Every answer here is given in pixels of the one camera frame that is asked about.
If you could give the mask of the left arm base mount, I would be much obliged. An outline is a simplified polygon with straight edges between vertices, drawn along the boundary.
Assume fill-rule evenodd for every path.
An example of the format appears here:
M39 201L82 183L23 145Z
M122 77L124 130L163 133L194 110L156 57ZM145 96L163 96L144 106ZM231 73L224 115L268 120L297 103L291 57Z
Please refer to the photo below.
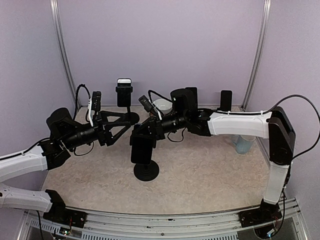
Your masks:
M83 229L87 213L84 211L65 208L63 210L50 210L49 212L44 212L43 218L54 223Z

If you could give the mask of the tall black phone stand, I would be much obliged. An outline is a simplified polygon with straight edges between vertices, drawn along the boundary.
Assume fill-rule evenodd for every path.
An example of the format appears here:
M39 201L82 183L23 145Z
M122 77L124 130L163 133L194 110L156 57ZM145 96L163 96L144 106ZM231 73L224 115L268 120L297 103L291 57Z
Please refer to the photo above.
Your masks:
M151 162L149 165L143 165L143 164L135 164L134 163L134 167L133 167L133 173L134 176L143 182L149 182L154 180L158 174L159 174L159 166L158 164L152 160L151 158Z
M129 117L131 118L130 124L133 126L137 124L140 120L140 117L137 113L131 111L131 106L130 107L120 107L120 108L126 108L127 113L129 114Z

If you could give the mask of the black phone white edge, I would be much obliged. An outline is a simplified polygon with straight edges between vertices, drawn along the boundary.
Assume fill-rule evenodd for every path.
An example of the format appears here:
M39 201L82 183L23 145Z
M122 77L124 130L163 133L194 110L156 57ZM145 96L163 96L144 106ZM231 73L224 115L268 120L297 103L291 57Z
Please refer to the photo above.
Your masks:
M130 107L131 93L133 92L132 80L130 78L119 78L116 86L117 106Z

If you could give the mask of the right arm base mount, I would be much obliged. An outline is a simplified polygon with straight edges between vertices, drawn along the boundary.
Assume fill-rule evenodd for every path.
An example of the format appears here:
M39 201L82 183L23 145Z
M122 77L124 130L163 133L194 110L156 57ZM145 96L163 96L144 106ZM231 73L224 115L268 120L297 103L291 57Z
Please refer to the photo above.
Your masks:
M258 208L240 211L238 215L242 228L272 222L283 217L278 204L264 204L264 202Z

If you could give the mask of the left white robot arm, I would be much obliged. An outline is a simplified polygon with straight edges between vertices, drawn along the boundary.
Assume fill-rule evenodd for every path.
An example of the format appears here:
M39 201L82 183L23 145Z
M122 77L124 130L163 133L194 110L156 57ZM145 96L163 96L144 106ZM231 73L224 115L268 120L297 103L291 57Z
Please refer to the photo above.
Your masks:
M59 168L71 157L71 152L82 145L97 141L101 146L111 146L137 121L131 111L100 111L93 116L93 123L82 124L72 118L67 108L61 107L46 123L49 137L26 150L0 158L0 207L50 213L63 223L70 218L70 211L56 191L20 189L4 182L24 174Z

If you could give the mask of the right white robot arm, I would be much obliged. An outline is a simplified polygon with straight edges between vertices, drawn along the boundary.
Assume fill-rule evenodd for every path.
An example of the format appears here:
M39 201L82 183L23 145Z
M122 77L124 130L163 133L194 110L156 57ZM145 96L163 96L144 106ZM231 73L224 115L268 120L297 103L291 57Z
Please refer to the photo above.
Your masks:
M269 140L270 174L256 218L266 222L279 211L279 200L290 177L296 134L282 107L260 112L232 112L198 107L198 90L186 87L170 93L172 113L153 113L134 125L130 136L133 172L137 179L149 182L159 174L152 160L158 140L180 129L198 136L244 135Z

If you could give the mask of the tall black phone stand front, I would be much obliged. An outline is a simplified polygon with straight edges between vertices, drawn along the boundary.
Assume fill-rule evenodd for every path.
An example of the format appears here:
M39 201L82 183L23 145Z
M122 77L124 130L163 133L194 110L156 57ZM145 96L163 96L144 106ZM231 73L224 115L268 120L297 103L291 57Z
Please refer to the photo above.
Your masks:
M140 117L137 113L131 111L131 106L130 107L120 107L120 108L126 108L127 113L129 114L129 117L131 118L130 124L133 126L137 124L140 120Z

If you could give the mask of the black phone blue edge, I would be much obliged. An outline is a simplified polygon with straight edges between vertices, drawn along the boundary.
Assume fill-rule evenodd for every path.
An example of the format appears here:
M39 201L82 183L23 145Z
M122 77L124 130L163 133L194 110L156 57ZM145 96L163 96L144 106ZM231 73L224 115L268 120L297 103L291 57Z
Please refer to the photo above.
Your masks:
M130 139L131 157L133 164L149 165L153 152L153 140L134 136Z

